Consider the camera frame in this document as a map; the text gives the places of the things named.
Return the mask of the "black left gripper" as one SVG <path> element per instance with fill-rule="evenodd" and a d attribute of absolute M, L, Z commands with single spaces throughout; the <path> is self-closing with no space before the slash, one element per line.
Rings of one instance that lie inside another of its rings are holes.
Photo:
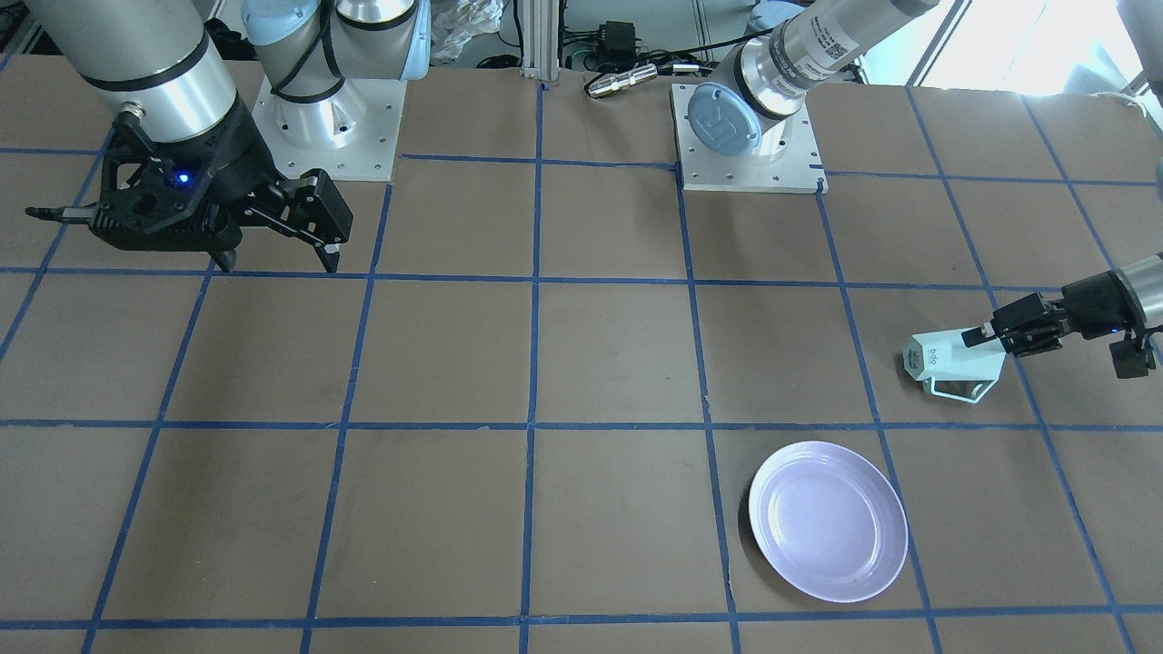
<path fill-rule="evenodd" d="M 1058 351 L 1062 339 L 1073 332 L 1093 340 L 1143 328 L 1139 307 L 1130 301 L 1121 278 L 1115 272 L 1101 272 L 1065 285 L 1056 301 L 1034 292 L 1006 303 L 993 312 L 991 322 L 964 330 L 962 342 L 965 348 L 992 344 L 1026 357 Z"/>

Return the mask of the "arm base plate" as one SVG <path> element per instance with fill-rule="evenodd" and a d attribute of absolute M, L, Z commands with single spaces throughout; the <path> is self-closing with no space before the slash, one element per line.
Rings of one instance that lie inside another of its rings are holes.
<path fill-rule="evenodd" d="M 809 107 L 802 106 L 768 130 L 755 152 L 713 152 L 695 136 L 686 107 L 695 86 L 673 84 L 671 109 L 680 154 L 682 189 L 693 192 L 825 194 L 830 190 Z"/>
<path fill-rule="evenodd" d="M 264 79 L 254 122 L 279 173 L 320 168 L 334 182 L 391 182 L 407 81 L 348 79 L 320 104 L 291 104 L 270 87 Z"/>

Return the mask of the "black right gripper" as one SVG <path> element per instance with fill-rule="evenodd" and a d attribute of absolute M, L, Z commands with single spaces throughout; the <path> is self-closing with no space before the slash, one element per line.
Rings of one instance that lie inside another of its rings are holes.
<path fill-rule="evenodd" d="M 265 227 L 307 243 L 324 272 L 337 272 L 352 208 L 324 169 L 293 179 L 278 173 L 241 95 L 217 125 L 171 144 L 150 138 L 142 118 L 122 104 L 114 119 L 92 235 L 120 250 L 208 253 L 231 273 L 242 228 Z"/>

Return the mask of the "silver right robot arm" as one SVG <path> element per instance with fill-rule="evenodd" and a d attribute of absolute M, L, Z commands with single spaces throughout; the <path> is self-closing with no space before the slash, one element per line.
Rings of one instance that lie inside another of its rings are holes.
<path fill-rule="evenodd" d="M 235 268 L 244 229 L 311 247 L 336 273 L 354 211 L 338 182 L 387 182 L 404 87 L 431 62 L 428 1 L 245 1 L 267 93 L 249 107 L 188 1 L 33 1 L 113 113 L 100 193 L 26 208 L 128 253 Z"/>

